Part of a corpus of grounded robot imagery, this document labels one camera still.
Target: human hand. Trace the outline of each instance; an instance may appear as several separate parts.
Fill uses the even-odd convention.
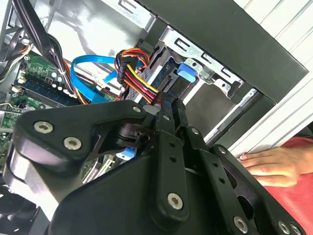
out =
[[[308,163],[302,149],[279,147],[245,154],[240,160],[263,186],[291,187],[297,183],[300,174],[307,173]]]

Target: finger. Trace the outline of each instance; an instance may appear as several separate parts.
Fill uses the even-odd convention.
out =
[[[252,175],[286,175],[286,168],[282,164],[265,164],[246,168]]]
[[[255,176],[255,178],[263,186],[291,187],[297,183],[296,179],[283,175]]]
[[[268,157],[270,155],[271,155],[270,150],[260,152],[260,153],[244,154],[244,155],[240,156],[240,160],[246,161],[246,160],[253,159],[253,158]]]
[[[257,165],[267,165],[267,164],[275,164],[278,162],[277,156],[268,156],[268,157],[260,157],[260,158],[252,158],[245,161],[241,161],[241,164],[244,167],[251,167]]]

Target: motherboard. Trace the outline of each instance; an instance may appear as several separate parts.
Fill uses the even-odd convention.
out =
[[[34,110],[59,108],[81,103],[65,89],[59,71],[42,57],[30,53],[20,64],[15,82],[0,106],[0,166],[4,165],[11,145],[12,133],[19,116]],[[107,100],[114,97],[103,93]],[[86,163],[82,178],[87,183],[109,171],[121,161],[116,156],[106,155]]]

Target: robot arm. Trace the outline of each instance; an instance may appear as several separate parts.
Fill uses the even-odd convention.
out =
[[[86,160],[136,157],[83,185]],[[4,180],[39,204],[47,234],[304,235],[221,145],[205,145],[181,100],[108,102],[34,111],[17,121]]]

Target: screw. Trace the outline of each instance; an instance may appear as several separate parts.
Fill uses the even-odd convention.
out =
[[[134,106],[133,109],[134,109],[137,113],[140,113],[140,112],[141,112],[141,110],[140,110],[138,107],[136,107],[136,106]]]
[[[247,234],[248,233],[248,226],[246,225],[244,220],[241,219],[241,217],[235,216],[234,217],[234,223],[235,223],[237,229],[239,229],[240,232],[242,232],[243,234]]]
[[[223,149],[222,147],[219,147],[219,151],[220,151],[221,153],[223,153],[223,154],[226,153],[225,149]]]
[[[167,196],[167,201],[171,207],[175,210],[181,210],[183,206],[182,199],[176,193],[169,193]]]
[[[289,228],[282,221],[278,221],[278,226],[284,232],[284,234],[290,234]]]
[[[63,143],[65,148],[69,150],[78,150],[82,147],[81,141],[75,137],[67,137]]]
[[[290,224],[291,225],[291,228],[294,230],[294,232],[297,234],[297,235],[301,235],[301,232],[300,230],[297,228],[297,226],[295,226],[294,224]]]
[[[34,124],[34,128],[36,131],[43,133],[43,134],[48,134],[53,131],[52,124],[46,121],[37,121]]]
[[[163,115],[163,117],[164,117],[164,119],[166,119],[166,120],[171,120],[167,115]]]
[[[199,131],[198,131],[196,128],[192,128],[191,130],[192,130],[192,132],[193,132],[194,134],[196,134],[196,135],[199,134]]]

